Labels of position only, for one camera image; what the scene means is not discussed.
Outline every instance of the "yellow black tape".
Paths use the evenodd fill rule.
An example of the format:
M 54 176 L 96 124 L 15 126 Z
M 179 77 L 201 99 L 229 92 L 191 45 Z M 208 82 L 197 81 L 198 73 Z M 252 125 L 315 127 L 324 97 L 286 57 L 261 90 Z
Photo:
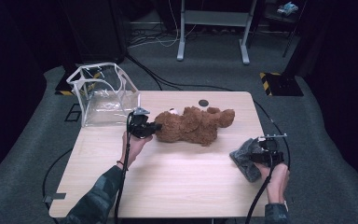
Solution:
M 71 91 L 55 91 L 56 95 L 74 95 Z
M 273 75 L 273 76 L 280 76 L 280 73 L 260 73 L 261 81 L 263 83 L 264 91 L 266 92 L 266 95 L 272 95 L 271 87 L 269 85 L 269 82 L 267 81 L 267 76 Z
M 99 72 L 99 73 L 96 73 L 92 78 L 98 78 L 100 76 L 101 76 L 101 73 Z

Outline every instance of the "black backdrop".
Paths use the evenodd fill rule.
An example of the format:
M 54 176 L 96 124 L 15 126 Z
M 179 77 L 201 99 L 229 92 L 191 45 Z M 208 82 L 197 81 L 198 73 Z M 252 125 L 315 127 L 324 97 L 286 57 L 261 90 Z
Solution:
M 43 74 L 61 64 L 73 71 L 79 62 L 67 23 L 58 22 L 58 6 L 0 0 L 0 162 L 43 97 Z
M 314 33 L 307 35 L 314 38 L 300 40 L 286 69 L 290 75 L 305 73 L 325 129 L 358 172 L 358 1 L 311 2 L 309 19 L 317 22 L 310 22 L 308 31 Z M 315 44 L 318 36 L 320 44 Z

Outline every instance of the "brown teddy bear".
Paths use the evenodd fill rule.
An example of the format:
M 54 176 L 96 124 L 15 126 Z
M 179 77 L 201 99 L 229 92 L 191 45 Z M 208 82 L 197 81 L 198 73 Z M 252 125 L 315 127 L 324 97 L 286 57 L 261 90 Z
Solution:
M 226 128 L 234 121 L 233 109 L 220 111 L 216 107 L 208 107 L 206 111 L 192 106 L 186 107 L 180 116 L 173 110 L 165 111 L 156 116 L 155 122 L 161 124 L 156 137 L 162 142 L 187 141 L 209 146 L 217 137 L 217 128 Z

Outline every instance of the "table top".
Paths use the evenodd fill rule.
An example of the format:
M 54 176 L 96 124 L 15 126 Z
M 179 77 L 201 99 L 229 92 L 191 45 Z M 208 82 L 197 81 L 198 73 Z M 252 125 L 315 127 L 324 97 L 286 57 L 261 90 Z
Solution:
M 119 217 L 246 217 L 262 181 L 250 183 L 229 157 L 249 138 L 263 135 L 255 104 L 245 91 L 141 91 L 148 122 L 161 112 L 207 100 L 221 110 L 234 109 L 231 126 L 218 129 L 209 146 L 187 142 L 162 143 L 154 137 L 127 172 Z M 98 177 L 121 156 L 125 126 L 86 127 L 80 130 L 49 214 L 65 217 Z M 263 193 L 253 212 L 264 216 Z

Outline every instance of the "sleeve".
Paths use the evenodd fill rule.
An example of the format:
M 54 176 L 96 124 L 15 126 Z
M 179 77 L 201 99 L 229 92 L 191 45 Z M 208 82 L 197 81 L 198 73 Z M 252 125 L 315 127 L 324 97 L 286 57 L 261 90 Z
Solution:
M 113 166 L 101 175 L 60 223 L 105 223 L 115 203 L 121 174 L 121 169 Z
M 290 217 L 284 203 L 269 203 L 265 208 L 266 224 L 290 224 Z

